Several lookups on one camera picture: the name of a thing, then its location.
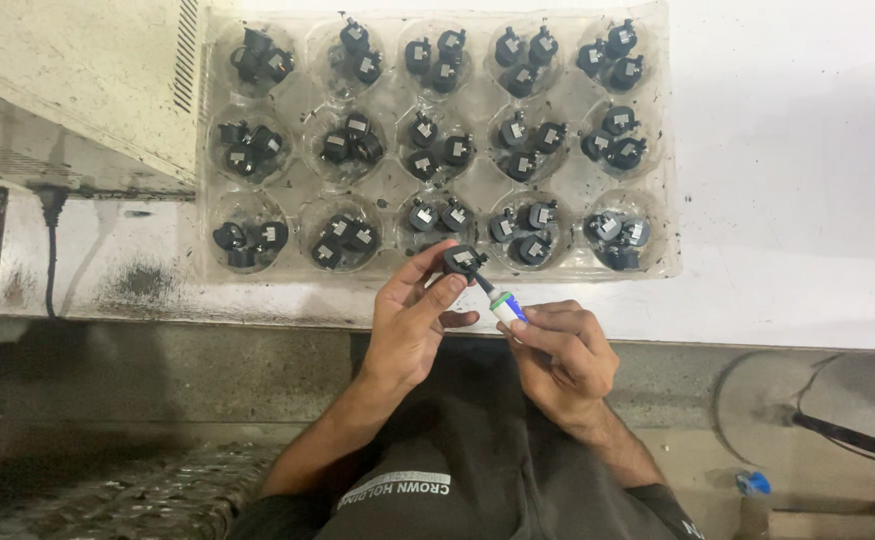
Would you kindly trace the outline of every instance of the left hand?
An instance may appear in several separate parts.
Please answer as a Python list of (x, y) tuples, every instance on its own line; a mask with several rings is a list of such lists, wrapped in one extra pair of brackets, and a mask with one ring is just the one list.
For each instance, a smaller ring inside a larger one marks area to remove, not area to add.
[(468, 286), (468, 278), (450, 274), (427, 286), (444, 267), (444, 240), (408, 260), (374, 299), (371, 343), (360, 375), (385, 387), (410, 391), (431, 372), (444, 329), (471, 326), (477, 311), (448, 311)]

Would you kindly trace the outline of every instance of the ventilation slot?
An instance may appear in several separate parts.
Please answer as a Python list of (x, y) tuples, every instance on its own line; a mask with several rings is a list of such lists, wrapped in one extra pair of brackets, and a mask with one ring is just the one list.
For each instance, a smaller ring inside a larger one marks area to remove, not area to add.
[(198, 0), (180, 0), (177, 19), (177, 62), (174, 64), (174, 104), (188, 115), (194, 100), (195, 50), (198, 41)]
[(6, 176), (23, 176), (26, 178), (38, 177), (69, 177), (82, 176), (81, 173), (72, 171), (67, 165), (51, 163), (35, 159), (23, 153), (0, 147), (0, 178)]

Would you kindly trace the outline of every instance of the glue bottle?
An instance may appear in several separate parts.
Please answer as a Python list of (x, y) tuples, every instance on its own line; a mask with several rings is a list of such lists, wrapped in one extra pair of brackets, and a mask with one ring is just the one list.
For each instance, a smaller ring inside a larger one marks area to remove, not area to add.
[(494, 313), (494, 316), (505, 326), (510, 328), (511, 322), (516, 320), (528, 322), (514, 294), (495, 287), (484, 276), (478, 274), (477, 270), (472, 271), (471, 275), (477, 280), (480, 288), (484, 289), (484, 292), (487, 293), (488, 300), (491, 300), (491, 313)]

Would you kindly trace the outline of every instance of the blue object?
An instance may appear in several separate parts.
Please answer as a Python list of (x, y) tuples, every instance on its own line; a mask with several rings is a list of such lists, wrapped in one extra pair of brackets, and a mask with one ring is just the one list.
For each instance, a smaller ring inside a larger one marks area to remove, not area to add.
[(756, 493), (771, 493), (771, 483), (761, 472), (741, 471), (734, 476), (734, 481), (744, 497), (754, 497)]

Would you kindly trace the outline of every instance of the white table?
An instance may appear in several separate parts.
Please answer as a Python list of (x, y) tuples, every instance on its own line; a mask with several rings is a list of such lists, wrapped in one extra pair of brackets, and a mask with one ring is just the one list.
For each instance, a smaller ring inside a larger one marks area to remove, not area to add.
[[(683, 273), (520, 285), (512, 288), (518, 299), (575, 298), (615, 339), (875, 349), (875, 3), (674, 1), (671, 74)], [(184, 202), (68, 201), (58, 240), (58, 311), (371, 325), (373, 283), (198, 284), (187, 263), (196, 215)], [(44, 312), (46, 236), (36, 198), (12, 193), (1, 314)], [(461, 299), (461, 308), (482, 311), (473, 332), (495, 332), (486, 306), (480, 291)]]

